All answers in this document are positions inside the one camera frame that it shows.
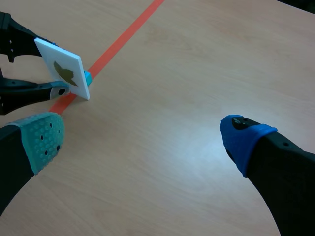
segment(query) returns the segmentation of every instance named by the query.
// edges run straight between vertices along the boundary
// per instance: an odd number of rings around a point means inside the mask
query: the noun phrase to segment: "cyan block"
[[[92,76],[89,71],[84,71],[85,80],[87,81],[87,85],[89,86],[92,83]]]

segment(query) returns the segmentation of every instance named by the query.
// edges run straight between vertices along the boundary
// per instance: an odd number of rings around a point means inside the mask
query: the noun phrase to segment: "black clamp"
[[[0,12],[0,35],[0,54],[7,55],[9,62],[14,62],[14,58],[21,55],[41,57],[34,42],[36,38],[52,43],[23,27],[9,13],[4,12]]]

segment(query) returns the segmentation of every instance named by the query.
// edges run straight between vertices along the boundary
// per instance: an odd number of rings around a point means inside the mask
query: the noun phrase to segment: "table surface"
[[[88,69],[152,0],[2,0]],[[277,236],[225,153],[229,114],[315,152],[315,15],[275,0],[166,0],[63,113],[60,154],[17,194],[1,235]],[[51,80],[41,58],[5,76]],[[1,117],[46,112],[55,101]]]

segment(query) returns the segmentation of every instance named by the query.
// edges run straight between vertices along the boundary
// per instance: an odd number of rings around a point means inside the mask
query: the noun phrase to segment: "screw hole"
[[[61,96],[61,95],[63,95],[65,93],[65,89],[64,88],[62,88],[61,90],[59,90],[58,91],[58,94]]]

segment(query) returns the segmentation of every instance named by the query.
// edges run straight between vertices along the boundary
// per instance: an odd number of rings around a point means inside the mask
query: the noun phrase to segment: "blue rubber fingertip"
[[[272,132],[277,132],[266,124],[250,126],[243,130],[234,128],[232,118],[243,117],[239,115],[226,116],[221,121],[221,134],[224,147],[231,153],[239,171],[247,178],[248,163],[258,140]]]
[[[22,144],[34,174],[38,174],[58,154],[63,144],[63,119],[56,113],[43,113],[17,120]]]

